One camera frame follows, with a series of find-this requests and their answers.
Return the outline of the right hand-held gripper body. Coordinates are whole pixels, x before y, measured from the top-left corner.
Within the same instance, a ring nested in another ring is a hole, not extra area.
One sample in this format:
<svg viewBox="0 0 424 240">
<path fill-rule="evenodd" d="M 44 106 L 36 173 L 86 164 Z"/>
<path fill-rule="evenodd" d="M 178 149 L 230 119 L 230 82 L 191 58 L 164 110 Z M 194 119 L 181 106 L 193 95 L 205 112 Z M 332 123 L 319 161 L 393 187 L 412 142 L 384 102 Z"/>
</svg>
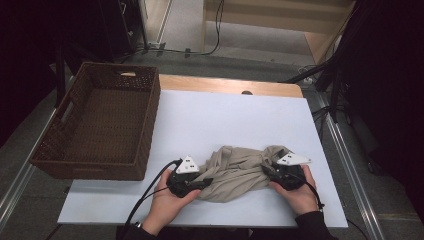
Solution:
<svg viewBox="0 0 424 240">
<path fill-rule="evenodd" d="M 301 165 L 310 162 L 309 158 L 295 153 L 278 153 L 275 161 L 262 165 L 262 170 L 271 181 L 287 191 L 292 191 L 307 183 Z"/>
</svg>

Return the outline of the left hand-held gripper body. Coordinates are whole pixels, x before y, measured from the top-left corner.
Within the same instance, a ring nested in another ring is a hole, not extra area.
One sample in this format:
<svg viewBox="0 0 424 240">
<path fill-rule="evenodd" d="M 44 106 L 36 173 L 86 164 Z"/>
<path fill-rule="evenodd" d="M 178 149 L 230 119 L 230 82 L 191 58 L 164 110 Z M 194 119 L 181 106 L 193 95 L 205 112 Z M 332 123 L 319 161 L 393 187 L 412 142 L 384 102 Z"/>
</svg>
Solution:
<svg viewBox="0 0 424 240">
<path fill-rule="evenodd" d="M 169 190 L 179 198 L 185 197 L 193 190 L 203 189 L 204 182 L 196 181 L 200 169 L 191 156 L 180 159 L 167 180 Z"/>
</svg>

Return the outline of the beige pants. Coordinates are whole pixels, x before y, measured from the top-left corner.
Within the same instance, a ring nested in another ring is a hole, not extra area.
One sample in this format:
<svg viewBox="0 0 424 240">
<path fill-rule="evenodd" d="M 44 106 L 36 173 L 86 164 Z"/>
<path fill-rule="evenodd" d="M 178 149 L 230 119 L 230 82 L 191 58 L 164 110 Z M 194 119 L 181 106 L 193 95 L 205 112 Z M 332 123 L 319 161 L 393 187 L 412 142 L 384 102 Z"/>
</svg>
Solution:
<svg viewBox="0 0 424 240">
<path fill-rule="evenodd" d="M 291 150 L 272 145 L 264 150 L 223 146 L 212 153 L 200 166 L 196 181 L 212 179 L 212 183 L 198 195 L 202 201 L 225 203 L 243 194 L 264 188 L 270 179 L 263 168 L 269 169 Z"/>
</svg>

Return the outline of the brown wicker basket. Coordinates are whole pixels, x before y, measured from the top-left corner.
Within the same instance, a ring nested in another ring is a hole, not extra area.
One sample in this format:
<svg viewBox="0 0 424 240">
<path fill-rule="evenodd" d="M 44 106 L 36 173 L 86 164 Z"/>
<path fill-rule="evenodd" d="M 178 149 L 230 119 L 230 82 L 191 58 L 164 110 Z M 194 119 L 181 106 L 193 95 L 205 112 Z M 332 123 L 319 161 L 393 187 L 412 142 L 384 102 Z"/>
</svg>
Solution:
<svg viewBox="0 0 424 240">
<path fill-rule="evenodd" d="M 30 163 L 56 179 L 142 180 L 160 92 L 155 67 L 82 64 Z"/>
</svg>

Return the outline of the person's left hand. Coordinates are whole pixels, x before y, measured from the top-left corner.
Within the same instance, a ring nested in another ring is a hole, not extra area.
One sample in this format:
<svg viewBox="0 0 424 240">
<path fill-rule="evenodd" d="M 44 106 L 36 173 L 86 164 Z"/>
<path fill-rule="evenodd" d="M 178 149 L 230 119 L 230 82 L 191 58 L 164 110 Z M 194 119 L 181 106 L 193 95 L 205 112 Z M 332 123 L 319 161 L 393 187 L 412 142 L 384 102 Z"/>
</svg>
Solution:
<svg viewBox="0 0 424 240">
<path fill-rule="evenodd" d="M 193 202 L 200 194 L 200 190 L 193 190 L 183 198 L 175 196 L 167 187 L 167 180 L 171 173 L 169 169 L 162 173 L 155 187 L 149 213 L 141 225 L 143 230 L 153 236 L 157 236 L 185 206 Z"/>
</svg>

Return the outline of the person's right hand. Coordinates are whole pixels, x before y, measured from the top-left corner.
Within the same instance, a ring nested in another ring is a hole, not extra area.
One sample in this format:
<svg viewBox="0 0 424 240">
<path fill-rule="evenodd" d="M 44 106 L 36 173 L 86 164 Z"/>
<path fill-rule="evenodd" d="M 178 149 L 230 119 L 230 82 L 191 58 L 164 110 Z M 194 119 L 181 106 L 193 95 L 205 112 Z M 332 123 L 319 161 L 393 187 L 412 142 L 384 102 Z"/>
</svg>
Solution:
<svg viewBox="0 0 424 240">
<path fill-rule="evenodd" d="M 296 190 L 287 191 L 276 182 L 269 183 L 271 188 L 286 199 L 297 216 L 319 210 L 317 198 L 312 191 L 312 189 L 316 189 L 315 180 L 307 165 L 302 165 L 301 168 L 304 172 L 307 184 L 304 184 Z"/>
</svg>

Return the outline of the white table mat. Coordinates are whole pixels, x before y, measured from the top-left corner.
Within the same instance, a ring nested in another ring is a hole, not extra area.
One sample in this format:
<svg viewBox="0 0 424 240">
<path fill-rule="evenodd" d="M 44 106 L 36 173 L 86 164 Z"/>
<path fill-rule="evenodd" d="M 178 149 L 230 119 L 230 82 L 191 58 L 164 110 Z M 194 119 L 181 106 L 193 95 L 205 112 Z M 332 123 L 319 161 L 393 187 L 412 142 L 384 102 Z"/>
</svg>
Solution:
<svg viewBox="0 0 424 240">
<path fill-rule="evenodd" d="M 327 226 L 344 228 L 344 210 L 306 99 L 164 90 L 150 156 L 141 181 L 76 180 L 58 218 L 62 224 L 142 221 L 151 202 L 142 197 L 169 162 L 191 156 L 203 164 L 227 145 L 263 150 L 283 145 L 310 159 Z"/>
</svg>

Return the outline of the black tripod stand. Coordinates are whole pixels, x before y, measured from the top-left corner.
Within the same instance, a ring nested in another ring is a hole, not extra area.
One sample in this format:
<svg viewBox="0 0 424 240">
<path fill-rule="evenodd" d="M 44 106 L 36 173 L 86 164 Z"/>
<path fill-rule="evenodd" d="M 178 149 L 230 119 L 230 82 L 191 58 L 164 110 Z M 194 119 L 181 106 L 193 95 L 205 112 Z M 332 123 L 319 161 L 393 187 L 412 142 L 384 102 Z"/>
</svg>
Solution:
<svg viewBox="0 0 424 240">
<path fill-rule="evenodd" d="M 56 103 L 58 108 L 66 93 L 65 67 L 76 74 L 84 61 L 109 63 L 82 46 L 64 40 L 55 41 Z"/>
<path fill-rule="evenodd" d="M 323 63 L 309 70 L 306 70 L 305 72 L 300 73 L 288 80 L 282 80 L 282 83 L 285 84 L 296 84 L 307 77 L 313 76 L 314 74 L 321 72 L 321 75 L 316 82 L 316 89 L 319 92 L 322 92 L 329 86 L 332 86 L 330 103 L 327 106 L 327 112 L 330 114 L 330 117 L 334 123 L 338 122 L 336 112 L 338 97 L 341 90 L 343 78 L 343 69 L 340 65 L 340 60 L 342 56 L 343 51 L 336 50 L 335 53 Z"/>
</svg>

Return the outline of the black curtain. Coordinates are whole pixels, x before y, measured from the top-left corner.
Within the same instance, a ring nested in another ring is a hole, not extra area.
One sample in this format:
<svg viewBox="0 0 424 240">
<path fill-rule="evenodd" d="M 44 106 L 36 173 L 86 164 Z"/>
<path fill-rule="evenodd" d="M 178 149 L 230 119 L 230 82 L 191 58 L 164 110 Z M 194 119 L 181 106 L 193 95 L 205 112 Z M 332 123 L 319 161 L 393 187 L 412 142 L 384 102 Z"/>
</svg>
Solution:
<svg viewBox="0 0 424 240">
<path fill-rule="evenodd" d="M 424 0 L 359 0 L 347 98 L 424 223 Z"/>
<path fill-rule="evenodd" d="M 57 87 L 50 65 L 77 69 L 95 57 L 77 40 L 83 12 L 96 0 L 0 0 L 0 147 Z"/>
</svg>

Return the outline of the light wooden shelf unit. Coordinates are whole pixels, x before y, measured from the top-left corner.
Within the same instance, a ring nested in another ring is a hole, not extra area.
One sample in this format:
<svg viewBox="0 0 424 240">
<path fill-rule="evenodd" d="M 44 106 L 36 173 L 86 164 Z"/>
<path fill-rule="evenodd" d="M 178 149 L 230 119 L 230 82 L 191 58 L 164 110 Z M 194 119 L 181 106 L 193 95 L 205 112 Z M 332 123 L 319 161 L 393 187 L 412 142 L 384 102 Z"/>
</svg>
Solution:
<svg viewBox="0 0 424 240">
<path fill-rule="evenodd" d="M 224 0 L 217 54 L 291 65 L 320 64 L 356 0 Z"/>
</svg>

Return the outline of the black equipment cabinet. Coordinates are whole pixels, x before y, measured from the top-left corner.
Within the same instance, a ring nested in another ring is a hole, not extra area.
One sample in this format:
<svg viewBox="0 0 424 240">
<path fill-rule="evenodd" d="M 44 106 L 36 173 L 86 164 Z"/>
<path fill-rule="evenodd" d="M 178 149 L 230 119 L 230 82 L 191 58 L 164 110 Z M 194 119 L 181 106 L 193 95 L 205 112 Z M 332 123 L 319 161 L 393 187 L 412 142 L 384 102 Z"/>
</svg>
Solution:
<svg viewBox="0 0 424 240">
<path fill-rule="evenodd" d="M 98 0 L 114 58 L 136 52 L 145 43 L 140 0 Z"/>
</svg>

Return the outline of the metal floor rail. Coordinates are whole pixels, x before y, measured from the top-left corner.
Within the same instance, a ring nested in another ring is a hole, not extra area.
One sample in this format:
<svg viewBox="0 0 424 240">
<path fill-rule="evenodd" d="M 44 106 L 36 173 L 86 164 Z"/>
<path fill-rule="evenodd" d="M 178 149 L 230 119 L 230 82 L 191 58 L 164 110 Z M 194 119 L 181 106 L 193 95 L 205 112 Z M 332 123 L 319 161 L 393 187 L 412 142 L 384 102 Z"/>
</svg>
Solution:
<svg viewBox="0 0 424 240">
<path fill-rule="evenodd" d="M 29 163 L 34 146 L 55 111 L 56 91 L 49 93 L 18 126 L 0 148 L 0 236 L 15 222 L 25 223 L 39 210 L 37 201 L 52 200 L 52 217 L 57 220 L 62 199 L 72 185 L 71 180 L 51 178 Z"/>
<path fill-rule="evenodd" d="M 368 240 L 386 240 L 383 229 L 379 223 L 371 201 L 365 191 L 360 176 L 358 175 L 355 163 L 344 141 L 339 124 L 335 123 L 330 116 L 326 117 L 326 123 L 338 151 L 340 161 L 345 170 L 350 187 L 355 197 L 355 201 L 358 205 L 360 215 L 367 230 Z"/>
</svg>

